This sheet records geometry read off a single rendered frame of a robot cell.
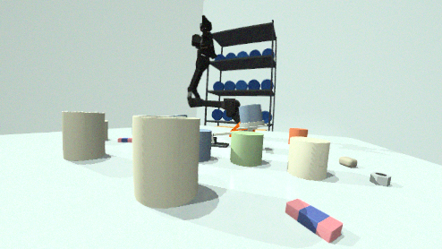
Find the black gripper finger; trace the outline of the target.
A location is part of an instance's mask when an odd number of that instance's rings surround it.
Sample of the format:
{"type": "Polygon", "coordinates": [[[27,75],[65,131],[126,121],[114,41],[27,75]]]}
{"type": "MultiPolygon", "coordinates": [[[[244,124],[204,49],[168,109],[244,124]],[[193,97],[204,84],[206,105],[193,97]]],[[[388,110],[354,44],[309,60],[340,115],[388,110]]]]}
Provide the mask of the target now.
{"type": "Polygon", "coordinates": [[[200,27],[208,27],[211,26],[211,21],[208,21],[205,15],[202,15],[202,23],[200,24],[200,27]]]}
{"type": "Polygon", "coordinates": [[[208,31],[205,28],[203,28],[202,29],[202,40],[200,41],[200,45],[201,46],[210,45],[210,44],[213,44],[212,42],[213,42],[213,39],[208,34],[208,31]]]}

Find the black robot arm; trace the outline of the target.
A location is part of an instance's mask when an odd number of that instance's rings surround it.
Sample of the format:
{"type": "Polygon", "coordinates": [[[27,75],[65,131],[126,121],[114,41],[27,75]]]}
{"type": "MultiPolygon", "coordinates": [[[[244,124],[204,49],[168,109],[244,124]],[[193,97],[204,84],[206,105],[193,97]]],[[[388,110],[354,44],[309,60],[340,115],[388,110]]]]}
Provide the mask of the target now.
{"type": "Polygon", "coordinates": [[[197,92],[197,87],[200,82],[200,77],[204,70],[206,70],[209,66],[210,60],[208,58],[216,58],[215,49],[212,51],[202,52],[200,49],[200,41],[201,36],[198,34],[192,35],[191,45],[196,47],[197,50],[197,61],[196,61],[196,70],[191,79],[191,84],[188,87],[188,105],[189,107],[221,107],[226,110],[226,116],[231,117],[237,124],[240,121],[240,113],[239,107],[241,103],[237,99],[224,99],[224,101],[217,100],[204,100],[200,98],[200,94],[197,92]],[[191,94],[195,96],[195,98],[191,97],[191,94]]]}

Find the pink eraser with blue sleeve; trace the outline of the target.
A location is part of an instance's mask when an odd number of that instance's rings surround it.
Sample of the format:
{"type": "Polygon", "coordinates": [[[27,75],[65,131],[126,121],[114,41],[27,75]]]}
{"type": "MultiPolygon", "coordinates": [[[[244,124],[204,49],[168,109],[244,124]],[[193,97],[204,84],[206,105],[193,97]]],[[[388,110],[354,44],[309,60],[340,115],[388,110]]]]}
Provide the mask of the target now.
{"type": "Polygon", "coordinates": [[[132,142],[132,138],[118,138],[117,139],[118,142],[132,142]]]}
{"type": "Polygon", "coordinates": [[[314,206],[295,199],[286,203],[285,214],[301,223],[302,226],[323,238],[329,244],[341,236],[343,223],[327,215],[324,211],[314,208],[314,206]]]}

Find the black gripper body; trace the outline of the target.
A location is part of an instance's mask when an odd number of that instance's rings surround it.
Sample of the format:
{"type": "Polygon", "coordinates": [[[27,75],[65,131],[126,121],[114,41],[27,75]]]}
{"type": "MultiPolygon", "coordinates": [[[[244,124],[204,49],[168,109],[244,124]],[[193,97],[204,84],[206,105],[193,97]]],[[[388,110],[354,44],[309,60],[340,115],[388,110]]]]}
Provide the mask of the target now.
{"type": "MultiPolygon", "coordinates": [[[[210,37],[213,38],[213,33],[210,34],[210,32],[212,31],[212,23],[211,23],[211,26],[203,27],[203,28],[205,28],[208,31],[208,34],[210,35],[210,37]]],[[[202,32],[203,28],[200,28],[201,32],[202,32]]],[[[214,44],[200,46],[200,49],[202,52],[212,51],[214,49],[214,44]]]]}

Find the pale green cylinder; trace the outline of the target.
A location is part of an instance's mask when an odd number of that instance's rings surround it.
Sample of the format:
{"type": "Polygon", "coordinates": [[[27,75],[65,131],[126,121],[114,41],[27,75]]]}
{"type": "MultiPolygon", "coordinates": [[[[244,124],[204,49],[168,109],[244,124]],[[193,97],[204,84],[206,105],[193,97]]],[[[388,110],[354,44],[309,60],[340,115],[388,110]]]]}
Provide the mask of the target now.
{"type": "Polygon", "coordinates": [[[263,137],[263,133],[232,132],[230,162],[244,167],[261,165],[263,137]]]}

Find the grey hex nut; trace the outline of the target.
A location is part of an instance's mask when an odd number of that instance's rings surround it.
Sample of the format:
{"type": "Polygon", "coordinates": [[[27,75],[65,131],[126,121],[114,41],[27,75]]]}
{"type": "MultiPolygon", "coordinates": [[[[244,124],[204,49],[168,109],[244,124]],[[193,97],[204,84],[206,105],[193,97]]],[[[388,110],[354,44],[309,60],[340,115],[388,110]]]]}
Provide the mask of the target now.
{"type": "Polygon", "coordinates": [[[384,173],[379,173],[379,172],[373,172],[370,173],[370,182],[372,182],[375,185],[380,185],[380,186],[389,186],[390,185],[390,181],[391,181],[391,176],[384,174],[384,173]]]}

